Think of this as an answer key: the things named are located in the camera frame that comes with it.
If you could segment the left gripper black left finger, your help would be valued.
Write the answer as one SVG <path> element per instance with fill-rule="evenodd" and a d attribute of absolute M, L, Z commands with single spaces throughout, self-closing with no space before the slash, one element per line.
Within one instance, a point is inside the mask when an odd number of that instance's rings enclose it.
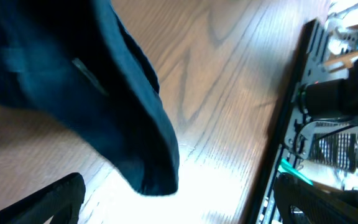
<path fill-rule="evenodd" d="M 77 224 L 85 192 L 83 176 L 71 173 L 0 210 L 0 224 Z"/>

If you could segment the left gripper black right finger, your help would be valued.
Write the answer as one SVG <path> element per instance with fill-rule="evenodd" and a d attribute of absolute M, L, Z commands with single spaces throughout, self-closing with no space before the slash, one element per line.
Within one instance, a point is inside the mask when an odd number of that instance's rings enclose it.
<path fill-rule="evenodd" d="M 290 174 L 276 178 L 273 189 L 284 224 L 358 223 L 358 190 L 325 192 Z"/>

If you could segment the navy blue shorts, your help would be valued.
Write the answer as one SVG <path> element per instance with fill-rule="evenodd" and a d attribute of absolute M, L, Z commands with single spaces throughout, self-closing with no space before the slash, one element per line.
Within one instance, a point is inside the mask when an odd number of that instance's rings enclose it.
<path fill-rule="evenodd" d="M 0 105 L 48 113 L 146 196 L 178 190 L 157 74 L 108 0 L 0 0 Z"/>

